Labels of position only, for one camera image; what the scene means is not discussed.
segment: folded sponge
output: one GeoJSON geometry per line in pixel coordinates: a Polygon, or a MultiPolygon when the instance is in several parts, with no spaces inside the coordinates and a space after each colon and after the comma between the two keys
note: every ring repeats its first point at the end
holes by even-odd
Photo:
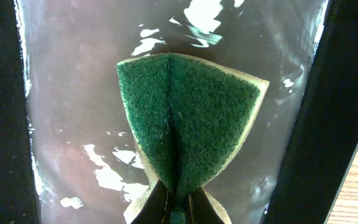
{"type": "Polygon", "coordinates": [[[128,59],[117,71],[139,149],[178,200],[218,175],[237,154],[269,85],[180,54],[128,59]]]}

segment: plastic bag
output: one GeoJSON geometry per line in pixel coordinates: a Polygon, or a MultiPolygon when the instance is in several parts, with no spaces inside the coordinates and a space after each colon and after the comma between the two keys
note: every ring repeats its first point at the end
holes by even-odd
{"type": "Polygon", "coordinates": [[[42,223],[125,223],[148,188],[115,64],[189,54],[270,82],[242,149],[207,186],[233,223],[267,213],[327,1],[21,0],[32,165],[42,223]]]}

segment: black frame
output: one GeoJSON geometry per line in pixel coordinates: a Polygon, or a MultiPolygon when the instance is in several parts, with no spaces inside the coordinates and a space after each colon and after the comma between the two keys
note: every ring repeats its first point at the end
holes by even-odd
{"type": "MultiPolygon", "coordinates": [[[[38,223],[26,116],[14,4],[0,1],[0,223],[38,223]]],[[[324,223],[357,147],[358,0],[333,1],[262,222],[324,223]]]]}

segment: murky water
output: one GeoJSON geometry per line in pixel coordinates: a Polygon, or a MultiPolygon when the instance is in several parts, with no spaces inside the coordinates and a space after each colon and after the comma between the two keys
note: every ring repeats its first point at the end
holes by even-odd
{"type": "Polygon", "coordinates": [[[42,223],[125,223],[149,186],[126,120],[115,64],[194,55],[270,82],[237,157],[207,190],[233,223],[268,208],[325,0],[21,0],[17,17],[42,223]]]}

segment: green scouring pad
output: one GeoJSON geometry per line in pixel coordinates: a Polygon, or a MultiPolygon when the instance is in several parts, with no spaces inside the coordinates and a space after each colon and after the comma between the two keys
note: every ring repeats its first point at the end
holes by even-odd
{"type": "Polygon", "coordinates": [[[269,85],[246,73],[180,54],[124,60],[117,71],[139,150],[169,191],[176,193],[178,202],[230,163],[269,85]]]}

